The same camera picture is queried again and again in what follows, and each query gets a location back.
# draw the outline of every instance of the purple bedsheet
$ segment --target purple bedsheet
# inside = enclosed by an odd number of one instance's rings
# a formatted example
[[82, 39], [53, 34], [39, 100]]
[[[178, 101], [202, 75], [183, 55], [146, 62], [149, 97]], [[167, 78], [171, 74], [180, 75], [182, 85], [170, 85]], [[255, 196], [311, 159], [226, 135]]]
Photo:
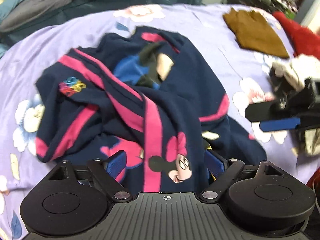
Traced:
[[[47, 27], [17, 43], [0, 60], [2, 240], [20, 239], [27, 233], [20, 217], [20, 203], [54, 165], [40, 163], [34, 156], [34, 139], [43, 112], [35, 81], [45, 68], [70, 48], [95, 47], [103, 34], [110, 32], [128, 37], [137, 25], [179, 32], [193, 42], [227, 91], [231, 102], [229, 115], [249, 131], [252, 139], [261, 142], [270, 161], [303, 183], [320, 166], [319, 157], [297, 157], [290, 133], [263, 133], [259, 124], [251, 124], [244, 118], [244, 109], [249, 103], [273, 98], [267, 80], [273, 58], [239, 48], [234, 34], [222, 19], [222, 14], [228, 12], [230, 6], [161, 7], [138, 6], [116, 12], [107, 11]], [[284, 31], [271, 15], [266, 14], [266, 17], [292, 55], [293, 49]]]

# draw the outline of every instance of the pink cartoon print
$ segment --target pink cartoon print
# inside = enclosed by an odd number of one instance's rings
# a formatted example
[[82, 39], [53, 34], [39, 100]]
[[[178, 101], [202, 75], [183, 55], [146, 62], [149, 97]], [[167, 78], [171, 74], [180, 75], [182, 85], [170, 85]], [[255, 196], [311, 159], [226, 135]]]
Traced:
[[154, 172], [163, 171], [174, 183], [181, 183], [192, 176], [190, 163], [187, 159], [186, 135], [179, 132], [167, 143], [166, 160], [160, 156], [149, 159], [149, 167]]
[[121, 182], [124, 179], [126, 169], [133, 169], [138, 167], [143, 162], [143, 148], [136, 142], [127, 141], [122, 138], [118, 138], [118, 143], [113, 147], [102, 146], [100, 151], [106, 156], [110, 157], [120, 150], [123, 150], [127, 154], [127, 165], [126, 168], [116, 177], [116, 181]]

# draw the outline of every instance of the brown cloth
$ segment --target brown cloth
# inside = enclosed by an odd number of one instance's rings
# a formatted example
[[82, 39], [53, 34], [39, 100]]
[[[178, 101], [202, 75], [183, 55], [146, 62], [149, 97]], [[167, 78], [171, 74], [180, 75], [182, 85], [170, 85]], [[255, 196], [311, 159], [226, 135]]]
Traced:
[[289, 58], [281, 39], [259, 12], [231, 8], [229, 13], [223, 15], [223, 19], [236, 35], [242, 49]]

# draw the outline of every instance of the white cloth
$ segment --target white cloth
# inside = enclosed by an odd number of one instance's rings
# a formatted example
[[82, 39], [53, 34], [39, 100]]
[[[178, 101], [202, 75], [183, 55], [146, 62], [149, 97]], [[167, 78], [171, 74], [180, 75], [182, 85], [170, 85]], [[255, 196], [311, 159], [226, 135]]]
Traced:
[[[285, 77], [287, 82], [297, 91], [301, 91], [307, 78], [320, 79], [320, 61], [313, 56], [299, 55], [288, 63], [275, 61], [272, 63], [277, 77]], [[305, 150], [308, 155], [320, 154], [320, 129], [306, 130]]]
[[304, 88], [307, 78], [320, 78], [320, 61], [313, 56], [304, 54], [292, 59], [288, 63], [274, 61], [272, 68], [277, 77], [285, 77], [288, 83], [297, 91]]

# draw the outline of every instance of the crosshair symbol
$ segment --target crosshair symbol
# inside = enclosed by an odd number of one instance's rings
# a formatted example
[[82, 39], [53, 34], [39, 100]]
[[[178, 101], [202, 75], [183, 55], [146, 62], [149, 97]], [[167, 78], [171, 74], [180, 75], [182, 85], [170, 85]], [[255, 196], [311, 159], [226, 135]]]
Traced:
[[163, 199], [166, 200], [166, 201], [168, 201], [168, 200], [172, 199], [172, 197], [166, 195], [166, 196], [163, 197]]

